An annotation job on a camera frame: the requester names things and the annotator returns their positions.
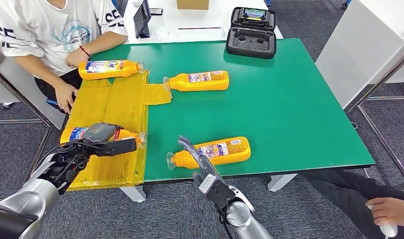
tablet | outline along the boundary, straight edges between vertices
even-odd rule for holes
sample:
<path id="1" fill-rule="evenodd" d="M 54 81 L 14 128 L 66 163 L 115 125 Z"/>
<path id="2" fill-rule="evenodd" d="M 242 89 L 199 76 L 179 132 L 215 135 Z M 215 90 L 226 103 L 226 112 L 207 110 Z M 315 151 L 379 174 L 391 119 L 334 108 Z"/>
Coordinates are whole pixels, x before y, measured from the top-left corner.
<path id="1" fill-rule="evenodd" d="M 136 38 L 149 37 L 148 22 L 150 19 L 151 12 L 149 10 L 148 0 L 143 0 L 135 16 L 133 17 L 133 21 L 135 23 Z"/>

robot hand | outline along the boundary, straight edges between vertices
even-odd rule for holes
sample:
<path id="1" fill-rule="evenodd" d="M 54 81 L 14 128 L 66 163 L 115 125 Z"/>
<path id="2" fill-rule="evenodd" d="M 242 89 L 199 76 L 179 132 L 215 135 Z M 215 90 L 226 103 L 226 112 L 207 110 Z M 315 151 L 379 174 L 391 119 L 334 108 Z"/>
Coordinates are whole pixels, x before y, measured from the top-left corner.
<path id="1" fill-rule="evenodd" d="M 0 238 L 36 238 L 59 195 L 85 169 L 91 155 L 114 156 L 135 151 L 134 138 L 107 141 L 118 129 L 116 125 L 96 123 L 81 139 L 51 149 L 23 187 L 0 201 Z"/>
<path id="2" fill-rule="evenodd" d="M 193 179 L 199 191 L 214 202 L 228 236 L 232 238 L 227 228 L 227 224 L 230 224 L 240 239 L 272 239 L 268 231 L 253 218 L 255 209 L 246 196 L 236 187 L 227 185 L 210 160 L 201 155 L 187 138 L 180 135 L 178 143 L 198 163 L 200 174 L 193 172 Z"/>

detergent bottle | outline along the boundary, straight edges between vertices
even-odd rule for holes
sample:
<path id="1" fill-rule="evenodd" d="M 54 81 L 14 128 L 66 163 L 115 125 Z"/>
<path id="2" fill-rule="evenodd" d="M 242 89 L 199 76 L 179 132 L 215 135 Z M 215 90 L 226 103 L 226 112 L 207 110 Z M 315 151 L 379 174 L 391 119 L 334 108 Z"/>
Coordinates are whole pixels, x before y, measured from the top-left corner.
<path id="1" fill-rule="evenodd" d="M 63 133 L 61 134 L 60 137 L 60 143 L 65 143 L 72 141 L 73 139 L 81 139 L 83 134 L 88 128 L 86 127 L 72 127 L 72 128 L 65 128 Z M 114 135 L 109 139 L 109 141 L 117 141 L 117 140 L 122 140 L 126 138 L 135 138 L 136 139 L 136 145 L 139 148 L 145 148 L 146 147 L 146 133 L 145 132 L 140 132 L 140 133 L 132 133 L 126 129 L 119 128 L 115 131 Z"/>
<path id="2" fill-rule="evenodd" d="M 228 88 L 228 73 L 226 71 L 211 71 L 202 73 L 181 73 L 175 77 L 164 77 L 165 87 L 178 91 L 223 91 Z"/>
<path id="3" fill-rule="evenodd" d="M 213 165 L 245 161 L 250 157 L 250 145 L 245 137 L 233 137 L 195 145 L 200 154 L 209 158 Z M 189 169 L 199 168 L 198 163 L 189 152 L 167 153 L 167 166 L 170 170 L 176 167 Z"/>
<path id="4" fill-rule="evenodd" d="M 142 61 L 88 61 L 79 63 L 79 75 L 84 80 L 96 80 L 110 77 L 129 77 L 135 73 L 143 73 Z"/>

bottle label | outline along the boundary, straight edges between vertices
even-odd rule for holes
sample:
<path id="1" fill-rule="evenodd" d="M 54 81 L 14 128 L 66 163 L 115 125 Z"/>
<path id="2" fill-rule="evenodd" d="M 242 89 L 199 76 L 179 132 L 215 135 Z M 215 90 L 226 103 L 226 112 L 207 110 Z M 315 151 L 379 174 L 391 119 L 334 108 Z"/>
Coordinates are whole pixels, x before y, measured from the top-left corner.
<path id="1" fill-rule="evenodd" d="M 87 129 L 88 128 L 83 127 L 74 128 L 72 133 L 70 133 L 69 141 L 72 141 L 73 139 L 81 139 Z"/>
<path id="2" fill-rule="evenodd" d="M 84 127 L 74 128 L 72 130 L 72 132 L 70 133 L 69 141 L 72 141 L 73 139 L 81 139 L 83 137 L 83 135 L 85 134 L 86 130 L 88 130 L 88 128 L 84 128 Z M 112 139 L 114 141 L 117 141 L 119 136 L 120 136 L 120 129 L 117 129 L 115 131 L 114 138 L 112 138 Z"/>
<path id="3" fill-rule="evenodd" d="M 211 71 L 211 72 L 189 74 L 190 83 L 202 82 L 202 81 L 217 81 L 224 79 L 225 74 L 222 71 Z"/>
<path id="4" fill-rule="evenodd" d="M 226 156 L 234 153 L 244 152 L 244 144 L 241 140 L 236 139 L 228 142 L 221 142 L 219 144 L 207 145 L 199 148 L 199 153 L 208 158 L 219 156 Z"/>
<path id="5" fill-rule="evenodd" d="M 87 73 L 102 73 L 120 71 L 123 69 L 124 60 L 118 61 L 88 61 L 85 71 Z"/>

cardboard box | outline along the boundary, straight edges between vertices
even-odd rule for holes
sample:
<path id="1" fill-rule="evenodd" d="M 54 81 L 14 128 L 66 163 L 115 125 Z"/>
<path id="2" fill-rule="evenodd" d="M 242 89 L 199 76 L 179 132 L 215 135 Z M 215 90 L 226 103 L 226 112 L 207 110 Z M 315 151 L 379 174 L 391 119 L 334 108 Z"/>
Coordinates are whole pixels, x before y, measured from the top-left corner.
<path id="1" fill-rule="evenodd" d="M 209 0 L 177 0 L 177 9 L 208 10 Z"/>

